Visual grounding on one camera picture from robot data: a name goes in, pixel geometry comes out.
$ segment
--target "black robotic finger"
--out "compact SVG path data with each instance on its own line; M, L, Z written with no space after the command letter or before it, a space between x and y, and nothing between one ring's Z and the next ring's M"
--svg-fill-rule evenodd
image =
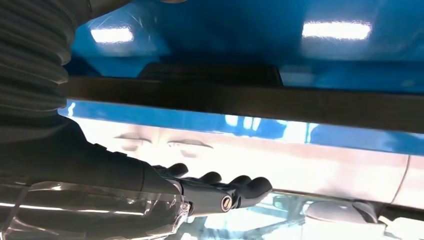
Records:
M170 167L160 165L155 165L153 167L163 177L181 178L189 172L189 169L183 163L176 163Z
M239 185L235 191L238 196L238 199L234 199L234 201L238 202L238 206L236 206L236 208L255 206L272 190L273 186L270 181L264 177L255 178L246 185Z
M233 184L235 184L235 185L247 185L251 181L252 181L252 179L249 176L241 175L241 176L234 178L234 180L232 180L228 184L229 185L233 185Z
M219 173L215 171L211 171L203 175L199 178L199 181L205 183L205 184L217 184L222 181L222 177Z
M175 178L181 178L182 176L184 176L186 173L189 172L189 169L187 168L185 164L177 163L168 167L168 172L171 176Z

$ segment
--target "metal bolt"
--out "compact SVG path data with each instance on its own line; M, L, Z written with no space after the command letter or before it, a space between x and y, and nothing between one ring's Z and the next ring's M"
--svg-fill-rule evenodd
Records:
M224 212L228 212L232 206L233 206L233 200L231 199L231 197L229 195L226 195L225 197L223 197L221 201L221 209Z

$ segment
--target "metal frame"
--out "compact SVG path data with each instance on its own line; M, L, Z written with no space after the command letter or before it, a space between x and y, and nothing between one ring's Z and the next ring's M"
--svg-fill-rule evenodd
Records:
M424 96L194 81L72 77L71 99L424 133Z

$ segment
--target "transparent plastic sheet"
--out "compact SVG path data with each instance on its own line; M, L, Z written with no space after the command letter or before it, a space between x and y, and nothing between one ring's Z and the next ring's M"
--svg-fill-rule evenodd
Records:
M0 209L9 208L2 240L157 239L174 234L189 213L181 195L73 183L41 182L18 195L16 202L0 196Z

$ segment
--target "blue car body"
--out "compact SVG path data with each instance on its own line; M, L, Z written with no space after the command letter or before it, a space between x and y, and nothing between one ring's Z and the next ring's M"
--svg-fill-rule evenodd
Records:
M65 67L70 75L136 78L152 62L270 64L279 68L285 86L423 94L422 9L419 0L134 0L81 26ZM407 132L72 99L59 112L424 155L424 135Z

